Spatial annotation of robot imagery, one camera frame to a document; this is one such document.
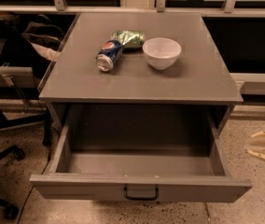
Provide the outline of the grey top drawer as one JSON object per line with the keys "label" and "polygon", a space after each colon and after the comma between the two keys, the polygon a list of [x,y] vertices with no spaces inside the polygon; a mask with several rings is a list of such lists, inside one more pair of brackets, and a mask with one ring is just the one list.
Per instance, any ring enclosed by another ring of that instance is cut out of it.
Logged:
{"label": "grey top drawer", "polygon": [[49,172],[31,183],[47,199],[129,201],[125,187],[158,188],[156,201],[233,203],[252,184],[230,174],[204,105],[72,105]]}

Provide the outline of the grey drawer cabinet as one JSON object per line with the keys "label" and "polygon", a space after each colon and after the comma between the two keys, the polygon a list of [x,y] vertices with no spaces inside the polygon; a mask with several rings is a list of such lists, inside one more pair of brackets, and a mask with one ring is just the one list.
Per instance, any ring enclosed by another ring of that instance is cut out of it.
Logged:
{"label": "grey drawer cabinet", "polygon": [[[111,73],[95,64],[117,30],[177,41],[182,53],[164,71],[142,53],[124,54]],[[82,13],[54,65],[40,99],[47,103],[174,103],[236,105],[243,101],[198,13]]]}

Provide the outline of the white bowl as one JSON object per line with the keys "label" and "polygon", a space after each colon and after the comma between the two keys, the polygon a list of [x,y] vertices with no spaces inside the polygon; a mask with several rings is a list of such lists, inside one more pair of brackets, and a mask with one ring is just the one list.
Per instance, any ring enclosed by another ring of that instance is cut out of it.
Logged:
{"label": "white bowl", "polygon": [[143,45],[147,63],[157,70],[165,70],[178,59],[182,49],[174,40],[163,37],[148,39]]}

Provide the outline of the green crumpled chip bag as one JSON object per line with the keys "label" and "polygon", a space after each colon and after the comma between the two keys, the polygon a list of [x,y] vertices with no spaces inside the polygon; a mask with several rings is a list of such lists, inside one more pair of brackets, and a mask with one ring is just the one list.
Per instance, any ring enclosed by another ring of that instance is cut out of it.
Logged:
{"label": "green crumpled chip bag", "polygon": [[141,31],[120,30],[111,35],[112,39],[116,39],[125,49],[140,49],[145,40],[145,34]]}

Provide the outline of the blue Pepsi can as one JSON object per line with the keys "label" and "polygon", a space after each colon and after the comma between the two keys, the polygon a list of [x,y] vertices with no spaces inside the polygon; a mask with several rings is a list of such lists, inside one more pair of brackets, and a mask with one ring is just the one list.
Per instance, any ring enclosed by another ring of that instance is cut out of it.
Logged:
{"label": "blue Pepsi can", "polygon": [[110,72],[122,54],[123,46],[115,39],[108,40],[96,56],[96,65],[102,72]]}

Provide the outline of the dark bag with white cloth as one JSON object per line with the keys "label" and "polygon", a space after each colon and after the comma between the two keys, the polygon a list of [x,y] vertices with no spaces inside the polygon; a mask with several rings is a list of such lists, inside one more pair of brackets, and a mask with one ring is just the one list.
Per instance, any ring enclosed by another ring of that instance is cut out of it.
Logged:
{"label": "dark bag with white cloth", "polygon": [[59,47],[64,44],[64,31],[45,14],[38,14],[30,21],[21,36],[42,58],[51,62],[58,60]]}

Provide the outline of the grey side table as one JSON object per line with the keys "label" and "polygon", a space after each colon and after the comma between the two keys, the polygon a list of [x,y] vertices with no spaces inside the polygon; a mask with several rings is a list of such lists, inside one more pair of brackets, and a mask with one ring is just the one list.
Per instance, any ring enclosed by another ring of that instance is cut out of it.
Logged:
{"label": "grey side table", "polygon": [[39,83],[31,67],[0,66],[0,88],[35,88]]}

